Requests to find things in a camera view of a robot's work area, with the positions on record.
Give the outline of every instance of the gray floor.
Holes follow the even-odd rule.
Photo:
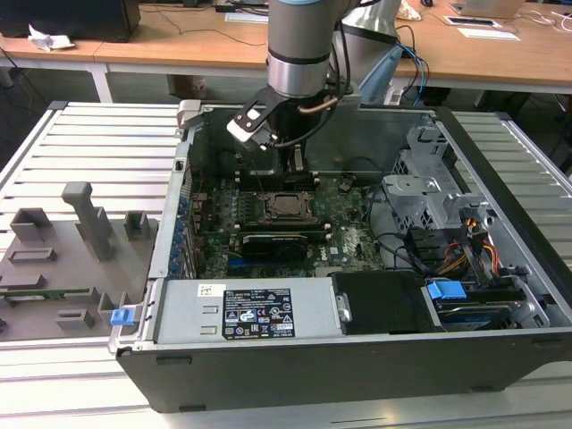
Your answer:
[[[26,77],[49,103],[53,100],[96,102],[97,93],[91,76],[81,71],[28,70]],[[207,78],[207,98],[215,101],[240,102],[265,85],[262,80]],[[169,94],[167,79],[151,74],[110,74],[114,100],[118,103],[178,103]],[[4,165],[34,126],[46,105],[21,76],[15,76],[13,88],[0,88],[0,164]],[[474,111],[477,91],[454,89],[445,105],[453,110]],[[494,93],[494,110],[502,111],[502,93]],[[546,153],[558,143],[562,131],[562,111],[554,96],[533,95],[514,117],[517,124]],[[559,164],[568,154],[560,145],[553,160]]]

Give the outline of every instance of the warning label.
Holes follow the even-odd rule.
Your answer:
[[[290,289],[226,290],[226,340],[295,337]]]

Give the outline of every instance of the motherboard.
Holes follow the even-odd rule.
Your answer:
[[[191,196],[198,277],[325,277],[383,268],[367,226],[369,186],[342,175],[313,189],[277,191],[198,178]]]

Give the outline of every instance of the slotted metal surface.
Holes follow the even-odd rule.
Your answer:
[[[572,269],[572,185],[511,121],[496,114],[455,114],[521,206]],[[459,162],[471,190],[478,186]]]
[[[19,206],[43,206],[52,220],[75,219],[75,214],[58,197],[67,181],[91,181],[94,202],[104,204],[110,218],[121,218],[126,210],[146,208],[151,216],[159,219],[172,159],[158,149],[176,146],[177,140],[172,137],[175,125],[145,122],[145,125],[134,125],[136,129],[130,135],[123,134],[129,128],[125,126],[127,122],[115,119],[126,118],[134,123],[137,122],[134,118],[173,118],[175,114],[175,106],[72,103],[62,112],[45,117],[43,126],[38,126],[32,138],[24,143],[25,150],[17,154],[13,165],[0,175],[3,185],[0,189],[0,248],[6,248],[13,238],[10,221]],[[73,120],[70,123],[68,116],[80,117],[81,123]],[[113,117],[118,125],[104,122],[103,117]],[[567,195],[566,187],[559,184],[543,164],[526,159],[526,154],[533,150],[511,134],[509,124],[489,114],[459,114],[458,117],[472,126],[472,137],[487,157],[492,153],[499,156],[493,162],[500,168],[500,176],[519,198],[530,198],[526,201],[529,206],[537,198],[553,200]],[[114,132],[115,126],[120,127],[122,133]],[[149,133],[145,134],[141,128],[149,128]],[[69,147],[77,149],[73,153],[66,152]],[[84,147],[89,148],[89,155],[87,151],[82,152]],[[125,156],[130,149],[135,149],[138,157]],[[518,154],[519,161],[513,162],[508,153]],[[463,174],[474,186],[470,176]],[[558,212],[532,207],[529,213],[561,255],[568,255],[572,260],[569,251],[572,231],[562,228],[572,225],[572,212],[560,202],[551,206],[558,206]],[[259,387],[253,384],[245,388]],[[18,344],[1,348],[0,392],[3,429],[111,425],[159,429],[389,426],[556,429],[571,426],[572,365],[550,364],[497,393],[167,416],[149,408],[143,395],[109,354],[106,338],[69,339],[57,344],[39,341],[25,348]]]
[[[176,105],[69,103],[41,130],[0,190],[0,253],[13,239],[20,208],[42,207],[52,220],[76,219],[62,199],[68,181],[89,181],[94,205],[110,218],[146,210],[161,218],[178,139]]]

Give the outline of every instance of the laptop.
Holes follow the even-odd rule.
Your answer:
[[[465,3],[451,3],[450,7],[459,15],[483,18],[514,18],[525,0],[467,0]]]

